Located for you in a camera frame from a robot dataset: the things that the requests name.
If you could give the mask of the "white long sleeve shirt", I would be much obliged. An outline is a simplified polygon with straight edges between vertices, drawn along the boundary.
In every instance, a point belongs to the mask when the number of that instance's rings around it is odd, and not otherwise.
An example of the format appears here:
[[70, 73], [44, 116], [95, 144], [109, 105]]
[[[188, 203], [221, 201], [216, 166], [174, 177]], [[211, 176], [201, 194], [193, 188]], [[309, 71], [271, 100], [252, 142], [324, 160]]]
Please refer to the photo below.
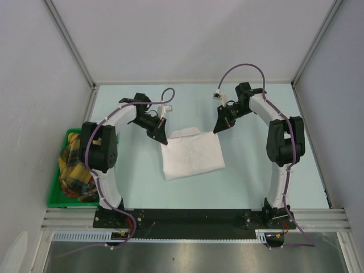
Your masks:
[[173, 131], [167, 141], [161, 145], [166, 180], [225, 168], [219, 137], [211, 131], [190, 127]]

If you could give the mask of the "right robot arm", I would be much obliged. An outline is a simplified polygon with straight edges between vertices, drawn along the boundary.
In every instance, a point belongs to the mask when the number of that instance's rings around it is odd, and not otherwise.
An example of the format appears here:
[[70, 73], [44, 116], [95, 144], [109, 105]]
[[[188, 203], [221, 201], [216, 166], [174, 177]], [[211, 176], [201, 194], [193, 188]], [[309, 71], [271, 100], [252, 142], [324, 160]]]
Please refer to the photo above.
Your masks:
[[221, 101], [214, 134], [233, 128], [238, 118], [254, 113], [268, 127], [266, 152], [272, 163], [271, 184], [263, 208], [245, 220], [256, 222], [259, 228], [289, 229], [293, 221], [288, 202], [292, 169], [305, 154], [303, 119], [286, 116], [268, 99], [264, 89], [252, 89], [248, 82], [238, 84], [235, 93], [236, 101], [227, 100], [220, 91], [213, 94]]

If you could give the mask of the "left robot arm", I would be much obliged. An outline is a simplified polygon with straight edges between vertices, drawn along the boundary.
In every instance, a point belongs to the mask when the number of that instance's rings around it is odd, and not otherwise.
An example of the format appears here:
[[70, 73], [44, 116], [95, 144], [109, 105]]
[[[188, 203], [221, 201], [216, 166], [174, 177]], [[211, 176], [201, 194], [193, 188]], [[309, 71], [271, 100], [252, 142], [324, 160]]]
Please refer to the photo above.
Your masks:
[[118, 159], [117, 135], [134, 123], [146, 130], [146, 135], [167, 145], [167, 119], [172, 111], [171, 100], [152, 102], [146, 94], [123, 98], [110, 114], [99, 122], [85, 122], [81, 128], [79, 161], [84, 163], [97, 187], [99, 205], [108, 209], [106, 221], [117, 228], [126, 220], [123, 199], [117, 188], [114, 166]]

